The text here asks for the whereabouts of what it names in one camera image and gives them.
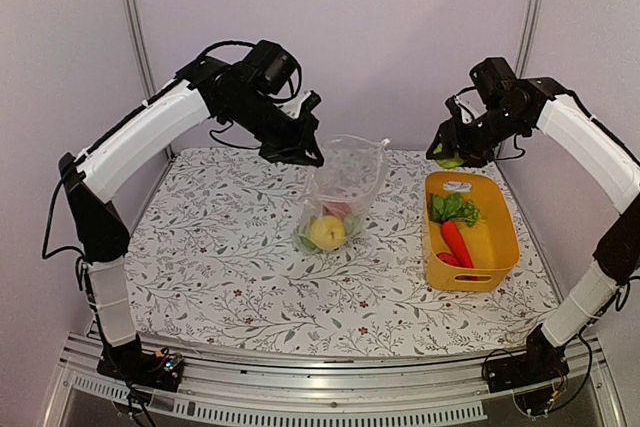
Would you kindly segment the yellow plastic basket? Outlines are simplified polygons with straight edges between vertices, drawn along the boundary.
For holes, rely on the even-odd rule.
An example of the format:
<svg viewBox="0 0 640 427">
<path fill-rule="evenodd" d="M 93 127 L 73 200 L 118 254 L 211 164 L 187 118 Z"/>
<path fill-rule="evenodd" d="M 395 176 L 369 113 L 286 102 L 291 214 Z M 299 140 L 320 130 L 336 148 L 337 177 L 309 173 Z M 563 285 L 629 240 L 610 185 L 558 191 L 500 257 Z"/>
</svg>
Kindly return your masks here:
<svg viewBox="0 0 640 427">
<path fill-rule="evenodd" d="M 473 260 L 473 268 L 455 267 L 436 255 L 451 253 L 441 235 L 441 225 L 429 217 L 431 195 L 447 197 L 459 193 L 480 209 L 481 218 L 472 227 L 454 222 Z M 491 179 L 466 173 L 439 171 L 425 180 L 425 211 L 422 250 L 426 280 L 441 291 L 490 292 L 520 260 L 515 227 L 499 186 Z"/>
</svg>

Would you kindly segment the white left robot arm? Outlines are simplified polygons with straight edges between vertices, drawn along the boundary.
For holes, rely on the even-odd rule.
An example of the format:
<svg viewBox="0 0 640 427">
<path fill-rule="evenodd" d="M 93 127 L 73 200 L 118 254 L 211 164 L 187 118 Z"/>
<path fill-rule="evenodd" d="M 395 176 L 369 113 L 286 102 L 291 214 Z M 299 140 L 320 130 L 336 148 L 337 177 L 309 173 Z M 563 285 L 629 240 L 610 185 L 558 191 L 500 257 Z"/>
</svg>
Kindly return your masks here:
<svg viewBox="0 0 640 427">
<path fill-rule="evenodd" d="M 230 149 L 183 151 L 130 233 L 120 187 L 207 114 L 185 85 L 144 104 L 101 145 L 59 167 L 82 246 L 80 285 L 108 357 L 128 381 L 148 373 L 138 334 L 263 352 L 410 356 L 448 352 L 455 310 L 425 279 L 424 181 L 433 166 L 388 150 L 364 228 L 311 252 L 294 232 L 305 170 Z"/>
</svg>

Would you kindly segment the yellow lemon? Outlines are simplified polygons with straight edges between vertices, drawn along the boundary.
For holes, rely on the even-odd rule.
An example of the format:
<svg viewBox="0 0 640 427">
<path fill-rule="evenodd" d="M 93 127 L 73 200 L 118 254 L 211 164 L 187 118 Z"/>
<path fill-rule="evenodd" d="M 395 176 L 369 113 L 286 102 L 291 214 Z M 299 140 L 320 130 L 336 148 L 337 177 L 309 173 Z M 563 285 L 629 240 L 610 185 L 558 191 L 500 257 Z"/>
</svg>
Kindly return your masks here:
<svg viewBox="0 0 640 427">
<path fill-rule="evenodd" d="M 346 230 L 342 220 L 332 215 L 314 219 L 309 228 L 311 242 L 320 250 L 333 251 L 346 240 Z"/>
</svg>

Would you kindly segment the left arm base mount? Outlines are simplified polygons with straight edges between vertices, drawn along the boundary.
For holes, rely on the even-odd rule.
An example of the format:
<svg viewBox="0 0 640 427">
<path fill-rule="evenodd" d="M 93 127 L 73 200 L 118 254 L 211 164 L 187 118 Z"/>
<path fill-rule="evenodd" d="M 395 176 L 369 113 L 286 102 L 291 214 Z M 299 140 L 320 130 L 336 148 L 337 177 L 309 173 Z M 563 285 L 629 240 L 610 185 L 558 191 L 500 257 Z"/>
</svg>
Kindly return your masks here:
<svg viewBox="0 0 640 427">
<path fill-rule="evenodd" d="M 118 347 L 104 345 L 97 372 L 103 376 L 168 392 L 177 392 L 184 371 L 184 358 L 162 348 L 146 353 L 138 338 Z"/>
</svg>

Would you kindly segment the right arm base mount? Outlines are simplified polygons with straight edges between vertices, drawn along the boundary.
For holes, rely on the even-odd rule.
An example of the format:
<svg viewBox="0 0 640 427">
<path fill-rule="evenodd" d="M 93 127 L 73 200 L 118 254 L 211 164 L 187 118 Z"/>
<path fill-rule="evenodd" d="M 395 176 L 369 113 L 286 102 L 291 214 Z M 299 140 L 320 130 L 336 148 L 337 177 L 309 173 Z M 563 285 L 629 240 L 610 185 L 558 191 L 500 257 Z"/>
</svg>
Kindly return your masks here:
<svg viewBox="0 0 640 427">
<path fill-rule="evenodd" d="M 527 336 L 523 354 L 498 349 L 485 358 L 481 367 L 491 393 L 525 388 L 514 401 L 529 416 L 546 415 L 552 410 L 568 374 L 565 347 L 554 347 L 540 326 Z"/>
</svg>

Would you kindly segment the clear zip top bag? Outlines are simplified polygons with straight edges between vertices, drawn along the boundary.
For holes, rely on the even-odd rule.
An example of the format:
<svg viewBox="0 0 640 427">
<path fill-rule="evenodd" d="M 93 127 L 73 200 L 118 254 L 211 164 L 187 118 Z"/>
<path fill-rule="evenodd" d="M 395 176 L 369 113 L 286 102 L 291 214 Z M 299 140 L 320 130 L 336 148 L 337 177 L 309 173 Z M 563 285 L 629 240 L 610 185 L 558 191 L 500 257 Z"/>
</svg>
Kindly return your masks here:
<svg viewBox="0 0 640 427">
<path fill-rule="evenodd" d="M 362 230 L 365 217 L 369 214 L 387 174 L 387 148 L 390 144 L 389 138 L 372 141 L 353 135 L 334 135 L 322 141 L 324 165 L 308 171 L 300 197 L 301 216 L 293 238 L 301 249 L 307 251 L 296 239 L 297 227 L 311 216 L 326 216 L 322 206 L 327 202 L 348 203 L 353 209 L 351 215 L 362 219 L 361 227 L 355 234 L 346 235 L 343 245 Z M 342 246 L 333 251 L 319 249 L 317 252 L 307 252 L 334 252 Z"/>
</svg>

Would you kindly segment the red apple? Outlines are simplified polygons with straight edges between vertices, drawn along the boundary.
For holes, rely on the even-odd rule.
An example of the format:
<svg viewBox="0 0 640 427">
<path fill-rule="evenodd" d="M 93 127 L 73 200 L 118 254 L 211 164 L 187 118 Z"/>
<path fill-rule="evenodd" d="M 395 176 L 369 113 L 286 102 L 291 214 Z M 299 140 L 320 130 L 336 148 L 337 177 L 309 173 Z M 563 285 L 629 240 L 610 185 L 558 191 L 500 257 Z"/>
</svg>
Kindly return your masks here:
<svg viewBox="0 0 640 427">
<path fill-rule="evenodd" d="M 327 202 L 323 206 L 323 214 L 338 218 L 344 221 L 353 213 L 352 207 L 345 202 Z"/>
</svg>

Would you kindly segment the green guava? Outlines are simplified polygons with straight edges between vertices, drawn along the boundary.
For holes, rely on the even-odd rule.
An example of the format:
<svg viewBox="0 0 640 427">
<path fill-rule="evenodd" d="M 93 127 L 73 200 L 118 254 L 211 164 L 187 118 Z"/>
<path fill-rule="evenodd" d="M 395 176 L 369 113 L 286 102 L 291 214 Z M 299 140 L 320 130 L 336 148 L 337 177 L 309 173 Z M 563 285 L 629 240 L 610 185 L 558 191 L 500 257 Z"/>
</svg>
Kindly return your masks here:
<svg viewBox="0 0 640 427">
<path fill-rule="evenodd" d="M 311 239 L 311 224 L 315 219 L 315 216 L 304 219 L 295 231 L 295 236 L 299 244 L 310 252 L 317 252 L 319 250 Z"/>
<path fill-rule="evenodd" d="M 433 150 L 433 154 L 441 154 L 442 152 L 442 144 L 438 144 Z M 461 167 L 464 164 L 464 160 L 461 159 L 457 153 L 455 153 L 451 158 L 438 158 L 435 162 L 442 169 L 454 169 Z"/>
</svg>

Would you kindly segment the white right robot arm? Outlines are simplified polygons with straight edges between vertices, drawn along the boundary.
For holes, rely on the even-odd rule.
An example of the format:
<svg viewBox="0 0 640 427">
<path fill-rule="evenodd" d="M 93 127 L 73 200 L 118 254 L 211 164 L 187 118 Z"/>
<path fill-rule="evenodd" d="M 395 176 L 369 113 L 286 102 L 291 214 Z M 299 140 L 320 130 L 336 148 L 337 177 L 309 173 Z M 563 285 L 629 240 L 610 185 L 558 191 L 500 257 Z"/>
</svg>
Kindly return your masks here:
<svg viewBox="0 0 640 427">
<path fill-rule="evenodd" d="M 501 142 L 539 130 L 583 167 L 619 214 L 598 241 L 588 270 L 527 337 L 527 353 L 518 359 L 517 374 L 524 382 L 537 383 L 554 369 L 555 355 L 598 319 L 639 267 L 639 161 L 587 111 L 575 92 L 552 78 L 478 80 L 475 89 L 485 113 L 466 122 L 450 97 L 446 106 L 451 116 L 439 126 L 427 158 L 458 157 L 468 166 L 481 167 L 494 161 Z"/>
</svg>

